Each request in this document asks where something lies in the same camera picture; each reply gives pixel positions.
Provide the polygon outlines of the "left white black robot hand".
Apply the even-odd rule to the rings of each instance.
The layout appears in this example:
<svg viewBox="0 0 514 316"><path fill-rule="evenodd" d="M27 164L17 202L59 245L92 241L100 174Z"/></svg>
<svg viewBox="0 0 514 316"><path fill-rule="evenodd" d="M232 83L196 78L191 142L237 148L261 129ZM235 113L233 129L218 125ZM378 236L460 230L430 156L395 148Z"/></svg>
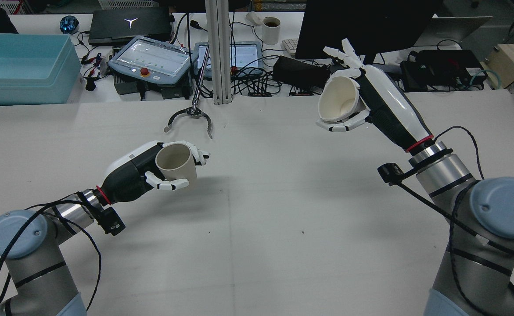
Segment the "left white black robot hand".
<svg viewBox="0 0 514 316"><path fill-rule="evenodd" d="M102 185L94 189L95 195L103 206L139 199L153 188L157 190L180 190L192 186L194 180L178 178L171 180L156 165L156 156L172 145L185 145L188 154L197 166L203 166L210 153L199 149L187 141L150 141L114 161L105 172Z"/></svg>

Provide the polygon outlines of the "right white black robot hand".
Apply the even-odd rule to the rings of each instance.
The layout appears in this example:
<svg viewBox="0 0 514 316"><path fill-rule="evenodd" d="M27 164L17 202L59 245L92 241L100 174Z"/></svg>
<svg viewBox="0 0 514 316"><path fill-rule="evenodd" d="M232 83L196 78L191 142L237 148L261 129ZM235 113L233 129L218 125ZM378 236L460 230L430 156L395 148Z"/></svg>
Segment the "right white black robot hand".
<svg viewBox="0 0 514 316"><path fill-rule="evenodd" d="M317 126L345 132L367 122L413 155L433 145L432 132L395 82L379 68L364 64L349 40L341 43L342 50L323 49L343 69L333 73L323 88Z"/></svg>

